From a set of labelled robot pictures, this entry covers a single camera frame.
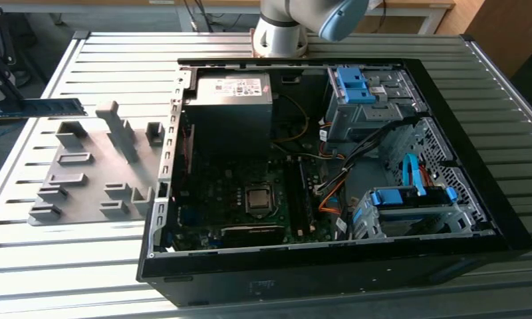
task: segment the black cable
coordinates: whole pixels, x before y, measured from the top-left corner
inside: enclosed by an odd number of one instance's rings
[[[380,16],[379,27],[371,33],[379,33],[380,28],[383,28],[386,19],[387,19],[387,0],[383,0],[383,15]]]
[[[195,32],[199,32],[198,22],[195,21],[194,12],[192,12],[192,10],[191,10],[188,4],[187,4],[187,0],[184,0],[184,4],[186,4],[187,12],[188,12],[190,17],[191,17],[191,20],[192,20],[192,28],[194,28],[194,31],[195,31]]]
[[[203,18],[204,18],[206,24],[207,24],[207,29],[208,29],[210,33],[214,33],[214,28],[211,26],[211,21],[210,21],[210,18],[207,16],[207,12],[206,12],[206,6],[203,5],[202,0],[195,0],[195,3],[198,4],[199,10],[202,11]]]
[[[374,131],[359,142],[356,147],[351,150],[351,152],[346,156],[346,160],[343,161],[342,166],[340,166],[339,174],[318,187],[316,192],[324,191],[334,183],[339,183],[340,180],[343,178],[346,178],[346,176],[348,175],[348,172],[351,171],[351,168],[354,168],[354,166],[355,166],[354,159],[362,157],[364,154],[371,152],[379,146],[380,138],[383,138],[391,130],[394,130],[395,128],[398,128],[400,126],[415,124],[419,120],[420,120],[419,117],[412,116],[412,117],[404,118],[400,121],[390,122],[380,129]]]
[[[235,20],[235,23],[232,23],[231,27],[223,29],[223,32],[227,32],[228,30],[231,30],[232,28],[235,28],[235,26],[236,26],[238,23],[239,23],[239,20],[240,20],[240,17],[242,17],[242,16],[243,16],[243,14],[240,13],[238,19]]]

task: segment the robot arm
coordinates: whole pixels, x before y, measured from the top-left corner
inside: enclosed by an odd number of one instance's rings
[[[254,49],[262,56],[292,57],[307,49],[306,28],[328,41],[343,40],[362,20],[370,0],[263,0]]]

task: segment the wire bundle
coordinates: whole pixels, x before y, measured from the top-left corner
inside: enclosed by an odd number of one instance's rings
[[[395,128],[412,124],[418,121],[418,118],[415,117],[408,117],[404,118],[402,121],[395,121],[384,125],[379,130],[374,131],[355,146],[355,148],[351,150],[350,154],[346,156],[346,159],[343,160],[343,163],[340,165],[340,171],[338,175],[328,179],[316,189],[318,192],[324,191],[331,185],[335,184],[335,187],[330,191],[327,197],[322,201],[322,204],[319,205],[319,210],[320,211],[327,211],[331,213],[339,213],[340,212],[334,209],[334,208],[327,208],[324,207],[327,202],[330,201],[330,198],[332,194],[340,189],[343,186],[343,183],[347,179],[348,173],[351,172],[354,166],[355,166],[355,159],[362,157],[364,154],[371,152],[379,145],[380,140],[386,136],[386,134],[394,130]]]

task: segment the barcode label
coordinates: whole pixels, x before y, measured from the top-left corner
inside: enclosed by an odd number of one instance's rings
[[[319,130],[319,139],[323,142],[327,142],[327,131],[326,130]]]
[[[343,231],[344,233],[347,232],[347,223],[342,220],[342,218],[338,218],[338,221],[335,222],[335,224],[338,225],[338,228],[340,229],[340,231]]]

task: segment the aluminum table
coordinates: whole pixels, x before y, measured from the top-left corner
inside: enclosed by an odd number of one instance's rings
[[[532,234],[532,109],[472,41],[359,35],[310,55],[419,58]],[[247,34],[92,33],[73,39],[44,97],[81,99],[102,120],[118,100],[132,126],[164,117],[178,58],[251,55]],[[142,221],[32,227],[28,211],[53,160],[61,118],[28,120],[0,172],[0,317],[530,318],[532,253],[430,288],[178,309],[136,282]]]

